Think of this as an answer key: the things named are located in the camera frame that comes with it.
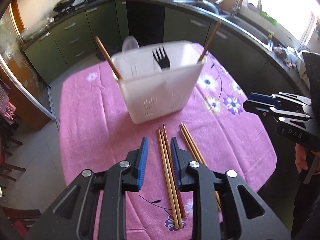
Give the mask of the person's right hand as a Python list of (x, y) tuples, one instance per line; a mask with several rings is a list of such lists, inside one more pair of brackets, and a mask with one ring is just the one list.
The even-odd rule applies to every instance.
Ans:
[(308, 165), (306, 162), (307, 150), (300, 144), (295, 145), (295, 165), (298, 173), (302, 170), (307, 170)]

